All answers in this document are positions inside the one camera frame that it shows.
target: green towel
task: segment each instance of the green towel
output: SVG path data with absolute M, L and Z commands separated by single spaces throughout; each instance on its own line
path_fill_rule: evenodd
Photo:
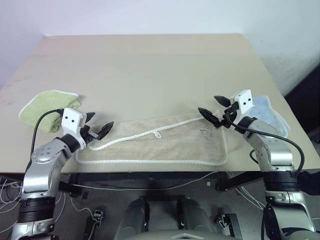
M 50 110 L 64 108 L 77 109 L 81 105 L 80 102 L 76 100 L 78 96 L 76 93 L 58 90 L 40 92 L 21 109 L 19 120 L 24 124 L 35 127 L 41 115 Z M 59 113 L 53 112 L 42 119 L 39 128 L 46 133 L 54 133 L 58 130 L 60 124 L 61 117 Z

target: white wall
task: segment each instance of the white wall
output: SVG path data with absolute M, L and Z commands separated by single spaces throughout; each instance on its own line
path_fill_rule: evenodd
M 240 33 L 285 95 L 319 63 L 319 0 L 0 0 L 0 89 L 42 35 Z

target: folded towel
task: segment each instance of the folded towel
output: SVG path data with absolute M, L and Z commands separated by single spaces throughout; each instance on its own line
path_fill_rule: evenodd
M 81 104 L 76 100 L 78 94 L 59 90 L 48 90 L 37 94 L 20 113 L 19 120 L 27 125 L 34 127 L 42 114 L 61 108 L 77 109 Z M 39 128 L 46 133 L 54 133 L 61 124 L 61 117 L 58 113 L 51 113 L 45 116 Z
M 91 126 L 100 129 L 101 125 Z M 224 128 L 200 114 L 115 122 L 101 141 L 77 151 L 81 164 L 179 163 L 220 166 L 227 161 Z
M 275 127 L 280 136 L 285 138 L 288 137 L 290 126 L 284 118 L 271 107 L 268 96 L 256 96 L 252 99 L 252 102 L 254 106 L 249 113 L 251 118 L 255 117 L 264 121 L 265 123 Z

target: cable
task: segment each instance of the cable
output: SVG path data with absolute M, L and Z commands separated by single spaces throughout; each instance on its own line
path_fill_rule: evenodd
M 19 201 L 17 201 L 16 204 L 15 204 L 12 208 L 10 208 L 10 209 L 8 209 L 8 210 L 5 210 L 5 211 L 0 211 L 0 214 L 4 214 L 4 213 L 7 213 L 7 212 L 10 212 L 10 211 L 13 210 L 18 204 L 19 204 Z
M 13 201 L 13 202 L 14 202 L 15 200 L 13 199 L 13 197 L 11 197 L 11 194 L 10 194 L 10 192 L 9 192 L 10 187 L 13 187 L 13 185 L 8 186 L 8 187 L 5 188 L 5 194 L 6 194 L 6 197 L 7 197 L 10 201 Z
M 228 176 L 229 177 L 232 177 L 234 178 L 235 176 L 233 175 L 232 172 L 227 172 Z M 243 192 L 250 198 L 252 199 L 253 201 L 255 201 L 256 203 L 252 202 L 250 199 L 248 199 L 240 190 L 238 190 L 237 188 L 235 188 L 235 190 L 242 196 L 244 197 L 248 202 L 250 202 L 252 205 L 254 205 L 256 208 L 258 208 L 259 210 L 263 210 L 265 205 L 258 201 L 257 199 L 255 199 L 248 191 L 247 189 L 245 189 L 244 186 L 241 186 L 241 189 L 243 190 Z
M 4 185 L 6 184 L 6 182 L 7 182 L 7 179 L 4 181 L 4 184 L 3 184 L 2 187 L 1 187 L 0 200 L 1 200 L 1 202 L 3 202 L 4 204 L 10 204 L 10 203 L 14 202 L 15 200 L 17 200 L 17 199 L 19 198 L 20 193 L 21 193 L 21 190 L 22 190 L 22 187 L 20 188 L 19 194 L 16 196 L 15 199 L 13 199 L 12 201 L 4 201 L 3 198 L 2 198 L 2 191 L 4 190 Z
M 254 202 L 252 202 L 251 200 L 249 200 L 248 198 L 246 198 L 245 195 L 242 194 L 242 192 L 240 192 L 238 189 L 235 189 L 239 194 L 242 195 L 242 197 L 244 197 L 248 202 L 250 202 L 252 205 L 254 205 L 257 209 L 263 210 L 263 208 L 261 208 L 259 205 L 256 205 Z
M 74 202 L 72 201 L 72 197 L 70 197 L 70 201 L 71 201 L 72 206 L 74 207 L 74 209 L 75 209 L 77 212 L 82 212 L 82 211 L 84 211 L 84 210 L 87 210 L 87 211 L 89 211 L 92 219 L 97 222 L 97 220 L 94 218 L 94 215 L 93 215 L 92 211 L 91 211 L 89 208 L 84 207 L 84 208 L 82 208 L 82 209 L 79 210 L 79 209 L 77 209 L 76 206 L 74 205 Z
M 261 240 L 265 240 L 265 216 L 262 216 L 262 222 L 261 222 Z
M 9 182 L 9 183 L 6 183 L 6 184 L 2 184 L 1 187 L 6 187 L 6 186 L 10 186 L 12 184 L 17 184 L 18 182 L 17 181 L 14 181 L 14 182 Z
M 58 201 L 55 202 L 55 204 L 58 204 L 60 202 L 61 197 L 62 197 L 62 192 L 60 193 L 60 197 L 59 197 Z
M 58 220 L 59 220 L 59 218 L 60 218 L 60 216 L 61 216 L 61 214 L 62 214 L 62 212 L 64 211 L 64 209 L 65 209 L 65 206 L 66 206 L 66 194 L 65 193 L 63 193 L 63 195 L 64 195 L 64 200 L 63 200 L 63 205 L 62 205 L 62 209 L 61 209 L 61 212 L 59 213 L 59 215 L 58 215 L 58 217 L 56 218 L 56 220 L 54 221 L 54 223 L 56 223 Z
M 168 188 L 173 188 L 175 186 L 178 186 L 181 184 L 182 181 L 179 181 L 178 183 L 176 184 L 173 184 L 171 186 L 168 186 Z M 104 184 L 104 183 L 99 183 L 99 182 L 95 182 L 96 184 L 102 186 L 102 187 L 112 187 L 112 188 L 117 188 L 117 189 L 128 189 L 127 187 L 125 186 L 115 186 L 115 185 L 110 185 L 110 184 Z M 140 189 L 140 187 L 130 187 L 130 189 Z
M 13 182 L 13 183 L 11 183 L 10 185 L 11 185 L 11 187 L 14 188 L 14 189 L 17 189 L 17 188 L 21 188 L 21 187 L 22 187 L 22 184 L 21 184 L 21 186 L 19 186 L 19 185 L 17 185 L 17 182 Z
M 276 138 L 276 139 L 280 139 L 280 140 L 283 140 L 283 141 L 293 145 L 299 151 L 300 157 L 301 157 L 300 164 L 299 164 L 298 169 L 296 170 L 295 176 L 297 177 L 299 175 L 299 173 L 301 172 L 301 170 L 302 170 L 302 168 L 303 168 L 303 166 L 305 164 L 305 155 L 304 155 L 304 152 L 302 151 L 302 149 L 299 147 L 298 144 L 296 144 L 294 141 L 292 141 L 292 140 L 290 140 L 288 138 L 285 138 L 283 136 L 279 136 L 279 135 L 275 135 L 275 134 L 271 134 L 271 133 L 267 133 L 267 132 L 263 132 L 263 131 L 257 131 L 257 130 L 253 130 L 253 129 L 250 129 L 250 128 L 235 124 L 230 119 L 230 110 L 228 110 L 228 109 L 225 112 L 225 116 L 226 116 L 225 118 L 226 118 L 227 122 L 230 125 L 234 126 L 235 128 L 242 129 L 242 130 L 245 130 L 245 131 L 248 131 L 248 132 L 251 132 L 251 133 L 255 133 L 255 134 L 260 134 L 260 135 L 264 135 L 264 136 L 269 136 L 269 137 L 273 137 L 273 138 Z
M 5 206 L 7 206 L 9 203 L 4 203 L 2 207 L 0 207 L 0 210 L 3 209 Z
M 97 221 L 93 224 L 91 233 L 90 233 L 90 235 L 89 235 L 89 237 L 88 237 L 88 240 L 90 240 L 90 239 L 92 238 L 92 236 L 93 236 L 93 234 L 94 234 L 94 231 L 95 231 L 95 227 L 96 227 L 97 224 L 98 224 Z
M 103 187 L 94 187 L 94 186 L 85 186 L 85 185 L 79 185 L 79 184 L 73 184 L 73 186 L 77 186 L 77 187 L 82 187 L 82 188 L 87 188 L 87 189 L 96 189 L 96 190 L 109 190 L 109 191 L 161 191 L 161 190 L 171 190 L 171 189 L 176 189 L 176 188 L 180 188 L 180 187 L 183 187 L 183 186 L 186 186 L 188 184 L 192 184 L 194 182 L 197 182 L 197 181 L 200 181 L 206 177 L 208 177 L 209 175 L 211 174 L 215 174 L 215 173 L 218 173 L 217 171 L 213 171 L 213 172 L 210 172 L 206 175 L 204 175 L 203 177 L 201 178 L 198 178 L 196 180 L 192 180 L 192 181 L 189 181 L 187 183 L 184 183 L 184 184 L 181 184 L 181 185 L 178 185 L 178 186 L 172 186 L 172 187 L 167 187 L 167 188 L 126 188 L 126 189 L 114 189 L 114 188 L 103 188 Z
M 10 228 L 12 228 L 18 221 L 15 221 L 10 227 L 8 227 L 5 230 L 0 231 L 0 234 L 4 233 L 5 231 L 8 231 Z
M 249 153 L 250 158 L 252 159 L 252 161 L 254 161 L 256 164 L 259 164 L 258 161 L 254 158 L 254 156 L 252 156 L 252 154 L 254 153 L 254 149 Z
M 45 112 L 44 114 L 42 114 L 41 117 L 38 119 L 38 121 L 36 122 L 36 124 L 35 124 L 35 126 L 34 126 L 34 130 L 33 130 L 30 157 L 32 156 L 32 154 L 34 153 L 34 150 L 35 150 L 36 135 L 37 135 L 38 127 L 39 127 L 39 124 L 40 124 L 41 120 L 42 120 L 45 116 L 47 116 L 48 114 L 58 113 L 58 114 L 61 115 L 61 112 L 62 112 L 62 111 L 63 111 L 63 110 L 61 110 L 61 109 L 50 110 L 50 111 L 47 111 L 47 112 Z

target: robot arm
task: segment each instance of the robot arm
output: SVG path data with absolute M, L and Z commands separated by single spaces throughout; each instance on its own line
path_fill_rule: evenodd
M 17 223 L 13 226 L 11 240 L 40 239 L 57 240 L 47 235 L 54 230 L 55 199 L 59 189 L 60 173 L 72 154 L 84 149 L 93 139 L 102 139 L 113 126 L 113 122 L 94 133 L 86 125 L 94 112 L 82 113 L 65 108 L 61 126 L 63 137 L 56 138 L 37 148 L 27 166 Z
M 243 134 L 255 151 L 266 187 L 267 205 L 263 210 L 263 222 L 267 236 L 271 240 L 318 239 L 304 195 L 298 188 L 291 150 L 280 139 L 250 131 L 279 134 L 273 126 L 246 116 L 253 106 L 251 91 L 244 90 L 231 99 L 224 96 L 214 98 L 227 108 L 222 121 L 210 111 L 199 108 L 203 117 L 216 128 L 231 127 Z

